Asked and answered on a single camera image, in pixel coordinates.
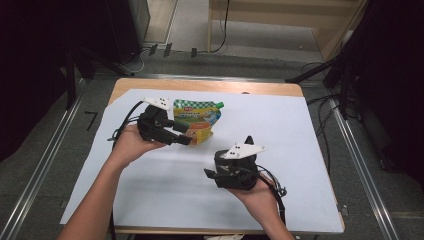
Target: tripod leg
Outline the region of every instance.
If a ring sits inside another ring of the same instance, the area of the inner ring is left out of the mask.
[[[119,68],[118,66],[114,65],[110,61],[102,58],[101,56],[97,55],[95,52],[93,52],[93,51],[91,51],[87,48],[83,48],[83,47],[78,47],[78,49],[81,53],[87,55],[88,57],[90,57],[92,59],[99,61],[103,66],[109,68],[110,70],[114,71],[115,73],[117,73],[119,75],[123,75],[123,76],[131,76],[131,74],[129,74],[127,71]]]
[[[344,120],[347,120],[347,112],[346,112],[346,106],[347,106],[347,95],[349,93],[349,86],[350,82],[353,78],[352,73],[352,67],[349,66],[349,64],[346,64],[345,72],[342,78],[342,89],[340,91],[340,99],[339,99],[339,111],[340,114],[343,116]]]
[[[323,64],[321,64],[321,65],[319,65],[319,66],[317,66],[317,67],[315,67],[315,68],[313,68],[313,69],[305,72],[302,75],[299,75],[299,76],[297,76],[295,78],[286,79],[286,83],[300,83],[303,80],[306,80],[306,79],[314,76],[315,74],[318,74],[318,73],[324,71],[325,69],[333,66],[336,62],[337,62],[337,58],[333,58],[330,61],[328,61],[326,63],[323,63]]]
[[[68,82],[68,102],[66,103],[66,109],[70,109],[76,99],[75,68],[72,49],[69,49],[66,54],[66,80]]]

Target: wooden table edge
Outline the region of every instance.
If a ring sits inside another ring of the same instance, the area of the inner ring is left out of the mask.
[[[261,83],[219,80],[121,78],[116,81],[109,105],[130,89],[228,92],[303,97],[302,89],[291,83]]]

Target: snack bag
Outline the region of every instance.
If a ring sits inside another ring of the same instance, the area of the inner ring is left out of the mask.
[[[212,135],[212,127],[221,117],[220,108],[224,103],[197,102],[176,99],[174,101],[174,120],[188,123],[190,128],[185,133],[193,138],[191,146],[199,145]]]

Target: metal rail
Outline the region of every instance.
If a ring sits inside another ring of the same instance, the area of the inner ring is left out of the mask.
[[[330,100],[330,105],[332,108],[335,108],[337,103],[334,100]],[[365,193],[370,201],[371,208],[377,219],[378,225],[380,226],[384,239],[400,239],[386,205],[384,204],[384,201],[378,192],[377,186],[374,183],[371,173],[368,171],[368,167],[362,157],[361,150],[356,143],[355,137],[353,136],[349,122],[343,119],[338,109],[335,110],[335,117],[346,141],[350,155],[352,156],[353,164],[355,165],[356,171],[358,172],[359,178],[362,182],[362,186],[364,187]]]
[[[34,170],[34,173],[32,174],[27,186],[16,202],[13,212],[0,234],[0,240],[15,239],[18,235],[18,231],[31,208],[38,191],[40,190],[40,187],[47,175],[47,172],[49,171],[49,168],[54,160],[54,157],[56,156],[62,140],[65,137],[75,116],[75,113],[78,110],[78,107],[81,103],[81,98],[87,87],[85,81],[80,82],[80,87],[81,93],[71,108],[65,111],[58,127],[56,128],[49,144],[47,145],[46,150],[44,151],[36,169]]]

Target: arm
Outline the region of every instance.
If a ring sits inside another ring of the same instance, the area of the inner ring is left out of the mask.
[[[105,239],[122,171],[144,153],[163,146],[144,141],[135,125],[127,126],[58,239]]]
[[[293,236],[280,219],[274,196],[262,180],[258,179],[256,185],[250,191],[234,189],[228,189],[228,191],[245,205],[250,215],[262,226],[270,239],[293,239]]]

